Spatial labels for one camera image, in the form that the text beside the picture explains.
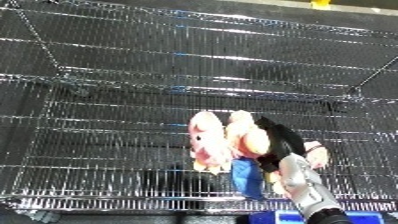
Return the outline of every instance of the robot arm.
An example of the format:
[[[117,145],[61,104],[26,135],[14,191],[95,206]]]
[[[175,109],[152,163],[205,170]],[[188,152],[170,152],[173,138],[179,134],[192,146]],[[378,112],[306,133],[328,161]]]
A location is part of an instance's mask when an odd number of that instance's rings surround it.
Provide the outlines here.
[[[282,185],[306,223],[351,224],[334,196],[322,184],[319,174],[303,157],[302,138],[264,117],[256,124],[267,131],[271,142],[270,153],[257,159],[260,167],[266,172],[279,170]]]

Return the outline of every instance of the metal wire grid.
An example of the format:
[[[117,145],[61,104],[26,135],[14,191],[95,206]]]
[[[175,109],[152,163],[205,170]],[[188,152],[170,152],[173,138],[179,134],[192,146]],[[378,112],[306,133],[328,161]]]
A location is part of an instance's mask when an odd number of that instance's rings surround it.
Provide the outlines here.
[[[269,200],[246,201],[227,173],[192,170],[188,119],[245,109],[322,141],[322,178],[346,209],[397,209],[397,99],[383,91],[396,70],[344,95],[396,54],[395,33],[86,1],[0,12],[3,197],[65,211],[292,208],[268,185]]]

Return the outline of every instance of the wire shelf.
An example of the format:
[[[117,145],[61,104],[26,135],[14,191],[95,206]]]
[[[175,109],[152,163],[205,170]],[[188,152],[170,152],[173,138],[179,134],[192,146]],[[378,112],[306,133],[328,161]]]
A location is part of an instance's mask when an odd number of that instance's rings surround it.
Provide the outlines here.
[[[23,209],[291,209],[198,173],[187,122],[265,115],[329,148],[344,208],[397,210],[398,34],[77,0],[0,6],[0,198]]]

